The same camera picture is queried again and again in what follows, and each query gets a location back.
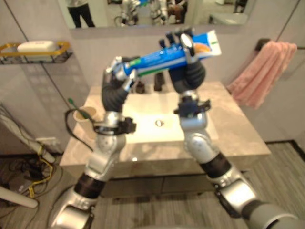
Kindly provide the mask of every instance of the mirror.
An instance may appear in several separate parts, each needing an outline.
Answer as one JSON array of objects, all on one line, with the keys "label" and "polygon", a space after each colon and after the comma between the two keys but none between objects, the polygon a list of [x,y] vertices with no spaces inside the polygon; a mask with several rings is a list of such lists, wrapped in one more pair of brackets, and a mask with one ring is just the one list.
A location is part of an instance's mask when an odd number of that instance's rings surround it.
[{"label": "mirror", "polygon": [[244,24],[255,0],[58,0],[70,29]]}]

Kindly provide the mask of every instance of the towel hook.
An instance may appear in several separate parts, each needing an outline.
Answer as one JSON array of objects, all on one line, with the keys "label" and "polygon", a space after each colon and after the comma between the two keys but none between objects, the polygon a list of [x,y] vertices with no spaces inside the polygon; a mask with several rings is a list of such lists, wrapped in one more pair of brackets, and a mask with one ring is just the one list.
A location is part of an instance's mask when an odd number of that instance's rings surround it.
[{"label": "towel hook", "polygon": [[[255,46],[255,51],[261,51],[262,47],[267,44],[271,39],[269,38],[261,38],[258,40],[256,46]],[[304,50],[305,47],[302,46],[298,46],[297,47],[298,50]]]}]

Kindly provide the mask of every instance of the pink towel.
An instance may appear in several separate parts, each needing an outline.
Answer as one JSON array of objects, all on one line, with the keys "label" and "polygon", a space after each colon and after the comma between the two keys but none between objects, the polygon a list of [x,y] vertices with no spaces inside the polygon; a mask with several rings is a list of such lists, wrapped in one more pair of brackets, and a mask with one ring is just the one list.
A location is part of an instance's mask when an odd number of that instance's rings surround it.
[{"label": "pink towel", "polygon": [[250,65],[227,89],[239,105],[257,109],[287,68],[297,46],[287,42],[265,44]]}]

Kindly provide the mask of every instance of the yellow cable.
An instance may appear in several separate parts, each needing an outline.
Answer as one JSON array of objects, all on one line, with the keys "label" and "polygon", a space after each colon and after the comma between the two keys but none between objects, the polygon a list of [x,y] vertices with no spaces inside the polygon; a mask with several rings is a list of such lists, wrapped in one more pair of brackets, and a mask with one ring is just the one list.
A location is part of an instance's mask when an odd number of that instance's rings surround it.
[{"label": "yellow cable", "polygon": [[29,187],[29,192],[30,192],[30,197],[31,198],[35,197],[34,186],[49,181],[53,176],[53,169],[54,168],[49,162],[47,162],[45,159],[40,157],[41,151],[42,151],[42,146],[40,147],[39,152],[38,152],[39,160],[42,161],[43,163],[45,163],[50,168],[50,173],[49,173],[49,176],[47,178],[44,178],[44,179],[39,180],[39,181],[35,181],[31,184],[31,186]]}]

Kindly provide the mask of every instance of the cup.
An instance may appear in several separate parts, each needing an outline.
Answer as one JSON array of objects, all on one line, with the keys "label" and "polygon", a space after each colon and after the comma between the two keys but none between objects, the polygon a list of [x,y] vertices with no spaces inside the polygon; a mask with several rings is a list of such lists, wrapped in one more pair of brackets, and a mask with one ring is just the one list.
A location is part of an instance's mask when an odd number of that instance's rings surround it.
[{"label": "cup", "polygon": [[[80,110],[85,111],[86,113],[88,113],[91,116],[92,119],[97,120],[98,114],[94,107],[82,106],[82,107],[80,107]],[[81,113],[78,111],[75,111],[73,113],[73,118],[76,122],[78,122],[81,125],[81,127],[84,130],[84,132],[86,133],[87,137],[89,137],[90,139],[96,138],[96,133],[93,130],[92,123],[88,118],[84,118],[81,115]]]}]

